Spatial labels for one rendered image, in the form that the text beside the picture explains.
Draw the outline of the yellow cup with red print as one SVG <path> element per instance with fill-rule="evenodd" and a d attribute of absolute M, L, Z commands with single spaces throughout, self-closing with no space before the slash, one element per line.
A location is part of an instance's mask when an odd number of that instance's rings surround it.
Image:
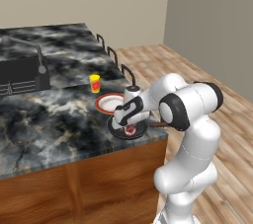
<path fill-rule="evenodd" d="M 97 94 L 100 92 L 100 76 L 98 74 L 92 74 L 89 76 L 89 82 L 91 87 L 91 92 Z"/>

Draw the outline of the dark grey tap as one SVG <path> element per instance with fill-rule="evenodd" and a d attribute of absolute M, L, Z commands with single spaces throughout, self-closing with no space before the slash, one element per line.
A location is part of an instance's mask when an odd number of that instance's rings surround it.
<path fill-rule="evenodd" d="M 37 54 L 38 54 L 38 58 L 39 58 L 39 72 L 41 74 L 44 74 L 46 72 L 46 68 L 44 66 L 43 59 L 42 59 L 42 49 L 37 43 L 33 43 L 33 42 L 30 42 L 30 41 L 25 41 L 25 40 L 14 38 L 14 37 L 8 37 L 8 36 L 1 37 L 0 41 L 4 45 L 9 45 L 12 42 L 16 42 L 16 43 L 20 43 L 20 44 L 24 44 L 24 45 L 34 47 L 37 50 Z"/>

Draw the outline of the dark stool back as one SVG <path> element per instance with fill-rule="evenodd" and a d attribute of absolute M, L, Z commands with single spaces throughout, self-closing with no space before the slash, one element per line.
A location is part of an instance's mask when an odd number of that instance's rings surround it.
<path fill-rule="evenodd" d="M 122 73 L 124 74 L 125 76 L 125 72 L 127 72 L 129 74 L 129 76 L 131 77 L 131 84 L 133 86 L 135 86 L 135 76 L 134 74 L 132 73 L 132 71 L 124 64 L 122 64 Z"/>
<path fill-rule="evenodd" d="M 117 56 L 117 53 L 110 47 L 110 46 L 107 46 L 107 52 L 108 52 L 108 55 L 111 57 L 111 55 L 114 56 L 114 59 L 115 59 L 115 63 L 118 67 L 118 56 Z"/>
<path fill-rule="evenodd" d="M 99 35 L 99 34 L 96 34 L 96 38 L 97 38 L 98 43 L 102 46 L 102 48 L 104 50 L 106 50 L 104 38 L 101 35 Z"/>

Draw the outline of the red steak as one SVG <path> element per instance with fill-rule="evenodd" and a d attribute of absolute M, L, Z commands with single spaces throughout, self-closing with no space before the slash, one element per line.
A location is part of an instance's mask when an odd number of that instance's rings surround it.
<path fill-rule="evenodd" d="M 136 132 L 136 129 L 135 129 L 135 126 L 132 124 L 132 125 L 128 125 L 125 127 L 125 134 L 127 136 L 132 136 L 134 135 Z"/>

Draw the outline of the black sink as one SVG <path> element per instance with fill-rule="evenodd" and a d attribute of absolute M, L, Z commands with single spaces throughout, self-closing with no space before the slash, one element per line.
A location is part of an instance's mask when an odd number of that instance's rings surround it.
<path fill-rule="evenodd" d="M 45 72 L 39 71 L 37 57 L 0 61 L 0 98 L 50 88 L 46 58 L 42 58 Z"/>

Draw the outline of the white plate with red rim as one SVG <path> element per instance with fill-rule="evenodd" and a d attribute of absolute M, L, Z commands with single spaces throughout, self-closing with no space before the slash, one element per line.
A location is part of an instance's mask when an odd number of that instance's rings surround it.
<path fill-rule="evenodd" d="M 95 109 L 98 112 L 112 115 L 117 106 L 121 106 L 124 103 L 124 95 L 111 93 L 98 97 L 95 100 Z"/>

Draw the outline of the wooden island cabinet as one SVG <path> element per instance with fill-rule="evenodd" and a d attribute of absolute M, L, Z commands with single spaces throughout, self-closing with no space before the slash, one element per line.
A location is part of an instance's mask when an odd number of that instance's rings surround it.
<path fill-rule="evenodd" d="M 0 182 L 0 224 L 151 224 L 165 139 Z"/>

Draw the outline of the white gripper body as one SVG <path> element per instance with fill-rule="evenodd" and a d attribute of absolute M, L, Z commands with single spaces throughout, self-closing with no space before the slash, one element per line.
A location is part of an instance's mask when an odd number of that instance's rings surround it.
<path fill-rule="evenodd" d="M 127 120 L 127 124 L 135 124 L 147 118 L 149 118 L 149 112 L 140 112 L 134 115 L 133 117 L 129 118 Z M 115 119 L 113 119 L 113 129 L 120 129 L 120 128 L 122 128 L 122 126 L 119 125 Z"/>

